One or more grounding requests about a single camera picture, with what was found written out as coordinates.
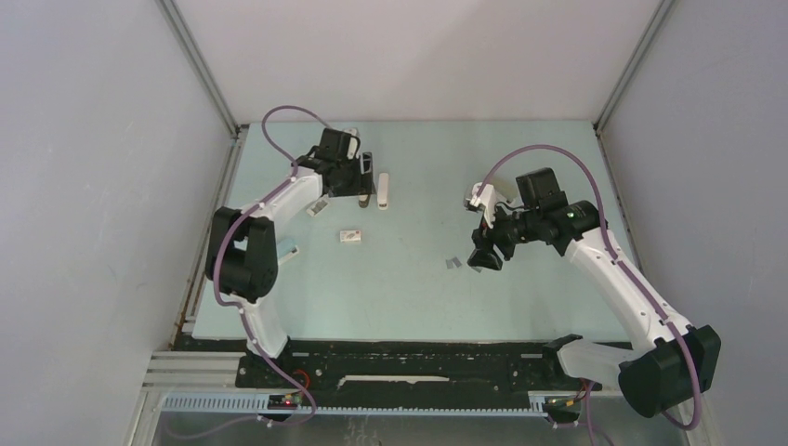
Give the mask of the white stapler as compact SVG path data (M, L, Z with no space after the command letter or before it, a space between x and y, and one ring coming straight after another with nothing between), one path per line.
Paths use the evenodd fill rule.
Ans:
M390 175L387 172L379 174L377 181L376 202L379 210L387 210L389 208L389 185Z

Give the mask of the light blue stapler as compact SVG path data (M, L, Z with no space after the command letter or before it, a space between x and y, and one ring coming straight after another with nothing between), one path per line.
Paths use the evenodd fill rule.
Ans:
M300 252L297 243L293 239L284 239L277 243L277 262L281 266L292 258L297 256Z

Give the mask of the beige stapler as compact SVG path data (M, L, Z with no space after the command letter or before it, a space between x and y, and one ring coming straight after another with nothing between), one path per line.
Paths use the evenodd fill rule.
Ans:
M518 192L517 185L510 180L494 178L490 181L490 184L494 187L497 193L502 195L512 196Z

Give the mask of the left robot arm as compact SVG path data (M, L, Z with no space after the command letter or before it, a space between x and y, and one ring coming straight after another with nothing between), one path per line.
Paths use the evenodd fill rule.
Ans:
M357 129L325 128L318 144L290 160L288 175L272 191L213 214L205 277L216 302L239 314L248 349L262 357L257 373L272 387L286 385L294 374L293 361L282 354L289 336L275 303L280 234L321 198L371 195L372 172Z

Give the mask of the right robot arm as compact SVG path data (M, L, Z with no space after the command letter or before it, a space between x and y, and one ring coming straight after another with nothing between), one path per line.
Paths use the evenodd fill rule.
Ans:
M542 242L594 284L623 326L629 345L618 348L568 334L545 346L544 382L564 388L575 378L622 391L646 418L708 391L716 372L721 338L709 325L694 326L637 271L599 209L570 203L555 173L542 168L516 179L522 204L509 206L491 184L474 184L466 209L482 214L467 260L478 269L499 270L517 245Z

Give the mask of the staple box with barcode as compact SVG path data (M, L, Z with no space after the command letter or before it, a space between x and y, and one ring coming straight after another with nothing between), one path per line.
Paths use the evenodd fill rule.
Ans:
M307 209L306 212L309 216L315 217L320 212L325 210L328 205L330 204L330 200L326 197L321 197L319 200L312 203Z

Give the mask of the white staple box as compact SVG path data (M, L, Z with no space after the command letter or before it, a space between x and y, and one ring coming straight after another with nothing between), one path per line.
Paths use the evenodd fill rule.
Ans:
M341 230L339 240L342 243L360 243L362 233L360 230Z

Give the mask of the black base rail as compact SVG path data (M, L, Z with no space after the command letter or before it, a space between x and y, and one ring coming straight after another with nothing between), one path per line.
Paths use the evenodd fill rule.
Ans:
M291 340L272 364L247 350L235 386L302 385L325 410L526 410L533 394L582 387L545 353L543 342Z

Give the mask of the left aluminium frame post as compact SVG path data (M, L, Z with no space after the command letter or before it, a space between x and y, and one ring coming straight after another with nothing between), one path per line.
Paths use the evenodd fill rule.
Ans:
M210 195L208 214L201 232L200 244L190 269L190 277L187 279L185 293L175 320L174 336L179 336L182 333L182 329L189 327L195 319L193 311L199 304L199 298L203 289L205 251L208 247L212 216L214 210L226 199L229 174L235 164L237 144L243 130L233 116L227 100L221 93L218 82L211 72L208 62L199 48L197 39L194 37L177 2L173 0L158 0L156 6L159 7L160 12L163 14L182 54L196 76L198 84L207 95L213 110L222 123L223 129L229 136L227 147L221 151L222 158L217 185L215 191Z

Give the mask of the aluminium frame post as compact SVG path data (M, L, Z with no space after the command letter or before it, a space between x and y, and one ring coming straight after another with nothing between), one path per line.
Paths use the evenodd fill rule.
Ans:
M677 4L677 0L661 0L658 2L657 7L647 22L643 33L638 38L633 52L624 65L623 71L614 84L612 91L594 123L594 129L598 137L604 133L626 91L636 78L640 67L649 55L653 43L658 38L659 33L669 20Z
M189 327L195 319L193 311L199 304L199 298L203 289L205 251L208 247L212 216L214 210L226 199L229 174L235 164L237 144L243 130L233 116L227 100L221 93L218 82L211 72L208 62L199 48L197 39L194 37L177 2L173 0L158 0L156 6L159 7L160 12L163 14L182 54L196 76L198 84L207 95L213 110L222 123L223 129L229 136L227 147L221 151L222 158L217 185L215 191L210 195L208 214L201 232L200 244L190 269L190 277L187 279L185 293L175 320L174 336L179 336L182 333L182 329Z

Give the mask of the right aluminium frame post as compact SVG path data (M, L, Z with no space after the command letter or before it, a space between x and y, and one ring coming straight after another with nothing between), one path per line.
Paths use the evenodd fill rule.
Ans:
M594 129L598 137L604 133L626 91L636 78L640 67L649 55L653 43L658 38L659 33L669 20L677 4L677 0L661 0L658 2L657 7L647 22L643 33L638 38L633 52L624 65L623 71L614 84L612 91L594 123Z

